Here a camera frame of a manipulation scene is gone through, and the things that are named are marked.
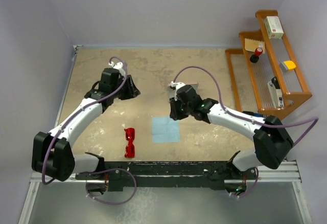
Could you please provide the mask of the pink glasses case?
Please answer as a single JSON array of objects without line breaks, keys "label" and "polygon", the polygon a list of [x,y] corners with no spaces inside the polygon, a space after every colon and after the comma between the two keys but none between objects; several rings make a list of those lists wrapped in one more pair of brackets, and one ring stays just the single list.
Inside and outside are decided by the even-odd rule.
[{"label": "pink glasses case", "polygon": [[169,99],[170,104],[177,103],[177,102],[186,104],[198,97],[197,94],[197,88],[199,85],[198,83],[184,83],[184,84],[185,86],[181,87],[176,92],[176,99],[174,98]]}]

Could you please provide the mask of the blue cleaning cloth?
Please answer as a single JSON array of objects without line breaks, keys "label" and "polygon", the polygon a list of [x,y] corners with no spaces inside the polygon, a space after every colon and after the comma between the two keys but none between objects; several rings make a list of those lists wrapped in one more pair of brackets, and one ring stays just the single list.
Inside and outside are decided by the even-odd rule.
[{"label": "blue cleaning cloth", "polygon": [[180,142],[180,129],[178,121],[170,117],[152,118],[153,143],[178,143]]}]

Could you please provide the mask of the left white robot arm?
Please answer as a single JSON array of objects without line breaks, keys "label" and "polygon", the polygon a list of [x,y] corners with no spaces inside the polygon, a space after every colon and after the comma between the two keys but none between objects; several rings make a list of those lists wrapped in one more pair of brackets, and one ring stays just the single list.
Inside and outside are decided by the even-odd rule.
[{"label": "left white robot arm", "polygon": [[32,169],[61,182],[73,173],[88,173],[94,179],[105,174],[104,158],[86,152],[74,155],[73,144],[82,132],[116,98],[128,100],[140,95],[131,75],[121,62],[102,71],[101,79],[93,84],[79,106],[49,132],[39,132],[33,141]]}]

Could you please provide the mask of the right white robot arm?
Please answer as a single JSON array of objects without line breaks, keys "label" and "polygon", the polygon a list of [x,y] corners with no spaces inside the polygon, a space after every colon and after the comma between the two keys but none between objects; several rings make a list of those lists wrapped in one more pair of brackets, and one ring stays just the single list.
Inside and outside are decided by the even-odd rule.
[{"label": "right white robot arm", "polygon": [[191,85],[182,82],[172,82],[170,89],[174,92],[169,98],[171,119],[192,116],[198,121],[231,129],[253,141],[253,149],[239,151],[229,160],[227,173],[232,178],[240,178],[246,170],[257,166],[277,169],[293,147],[293,140],[275,116],[254,117],[223,108],[214,99],[202,99]]}]

